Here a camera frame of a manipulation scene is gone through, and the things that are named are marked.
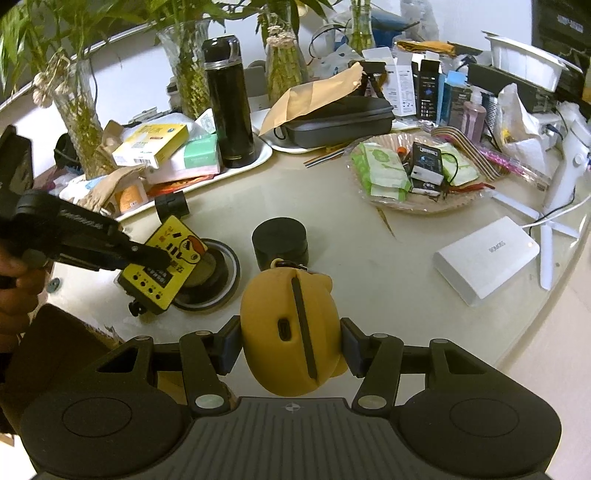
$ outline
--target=cardboard box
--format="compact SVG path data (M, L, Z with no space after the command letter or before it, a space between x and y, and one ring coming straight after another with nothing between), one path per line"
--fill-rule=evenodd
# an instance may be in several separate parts
M418 70L417 115L420 120L437 120L439 61L423 60Z
M386 64L387 81L382 85L384 98L394 107L394 115L409 116L417 114L415 101L413 54L401 53L396 65Z
M472 90L466 84L466 75L450 72L443 86L440 123L461 129L464 103L470 100L471 95Z
M160 168L188 139L187 125L143 125L113 152L113 159L120 167Z

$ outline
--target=brown paper envelope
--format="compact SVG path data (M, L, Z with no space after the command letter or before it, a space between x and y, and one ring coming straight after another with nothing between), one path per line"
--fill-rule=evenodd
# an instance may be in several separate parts
M287 90L263 120L259 136L274 128L307 115L353 92L361 85L363 67L359 62L332 78L304 83Z

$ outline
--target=black clamp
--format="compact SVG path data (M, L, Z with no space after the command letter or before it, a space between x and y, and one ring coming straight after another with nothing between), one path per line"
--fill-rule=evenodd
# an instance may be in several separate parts
M162 223L171 215L182 218L189 214L187 199L182 191L159 195L154 199L154 205L156 206L158 218Z

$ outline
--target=black lid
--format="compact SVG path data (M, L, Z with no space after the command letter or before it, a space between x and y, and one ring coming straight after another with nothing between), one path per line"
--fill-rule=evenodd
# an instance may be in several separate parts
M261 271L276 258L308 264L306 227L293 218L272 218L261 223L252 233L252 246Z
M208 38L203 42L203 56L206 70L241 63L240 42L234 35Z

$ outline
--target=white power bank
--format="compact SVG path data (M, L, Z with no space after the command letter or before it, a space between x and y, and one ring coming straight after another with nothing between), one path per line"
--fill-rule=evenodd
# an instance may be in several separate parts
M442 248L435 268L469 305L490 295L540 253L540 246L509 217Z

